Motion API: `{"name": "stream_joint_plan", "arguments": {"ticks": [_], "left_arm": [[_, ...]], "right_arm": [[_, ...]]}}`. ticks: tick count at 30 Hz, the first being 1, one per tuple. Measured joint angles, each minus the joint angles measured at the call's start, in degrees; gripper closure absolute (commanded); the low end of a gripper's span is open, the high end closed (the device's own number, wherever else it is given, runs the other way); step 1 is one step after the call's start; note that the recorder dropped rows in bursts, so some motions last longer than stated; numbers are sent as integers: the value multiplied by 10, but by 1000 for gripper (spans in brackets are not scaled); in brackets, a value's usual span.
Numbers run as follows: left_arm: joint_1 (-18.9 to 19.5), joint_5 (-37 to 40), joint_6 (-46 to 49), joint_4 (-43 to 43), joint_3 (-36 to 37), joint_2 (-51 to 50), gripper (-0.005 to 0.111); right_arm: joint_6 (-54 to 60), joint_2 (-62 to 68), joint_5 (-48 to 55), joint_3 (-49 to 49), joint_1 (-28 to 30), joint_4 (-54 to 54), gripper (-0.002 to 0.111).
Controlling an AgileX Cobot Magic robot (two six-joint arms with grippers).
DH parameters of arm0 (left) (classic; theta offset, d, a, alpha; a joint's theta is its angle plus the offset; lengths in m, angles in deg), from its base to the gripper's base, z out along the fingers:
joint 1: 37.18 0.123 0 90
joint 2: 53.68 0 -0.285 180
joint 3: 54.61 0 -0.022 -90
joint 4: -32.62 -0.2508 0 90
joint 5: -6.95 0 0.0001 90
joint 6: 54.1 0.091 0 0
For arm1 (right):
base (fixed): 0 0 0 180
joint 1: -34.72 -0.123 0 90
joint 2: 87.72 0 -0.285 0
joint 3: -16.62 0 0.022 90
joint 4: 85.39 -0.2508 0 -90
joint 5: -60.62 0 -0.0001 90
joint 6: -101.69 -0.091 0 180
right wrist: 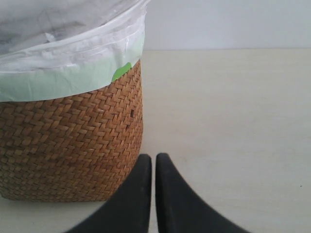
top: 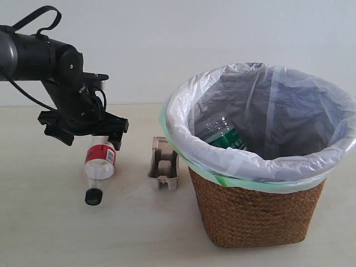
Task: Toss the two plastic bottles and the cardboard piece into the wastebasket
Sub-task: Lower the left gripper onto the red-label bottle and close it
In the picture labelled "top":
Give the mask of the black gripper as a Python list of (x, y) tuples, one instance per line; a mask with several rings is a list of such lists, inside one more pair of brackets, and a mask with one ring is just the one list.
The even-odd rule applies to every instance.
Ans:
[(43, 85), (57, 107), (56, 111), (42, 111), (38, 116), (40, 124), (46, 125), (45, 135), (67, 146), (73, 144), (74, 135), (109, 135), (108, 142), (120, 150), (128, 119), (106, 111), (103, 83), (93, 83), (76, 92), (55, 83)]

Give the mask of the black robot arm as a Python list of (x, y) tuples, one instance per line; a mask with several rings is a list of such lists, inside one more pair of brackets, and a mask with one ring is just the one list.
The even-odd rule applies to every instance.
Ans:
[(31, 101), (41, 102), (20, 88), (19, 81), (39, 81), (54, 107), (45, 106), (38, 121), (45, 135), (72, 145), (76, 136), (106, 136), (119, 150), (128, 120), (106, 111), (103, 83), (109, 76), (83, 70), (83, 55), (70, 44), (42, 34), (19, 34), (1, 26), (1, 80), (10, 82)]

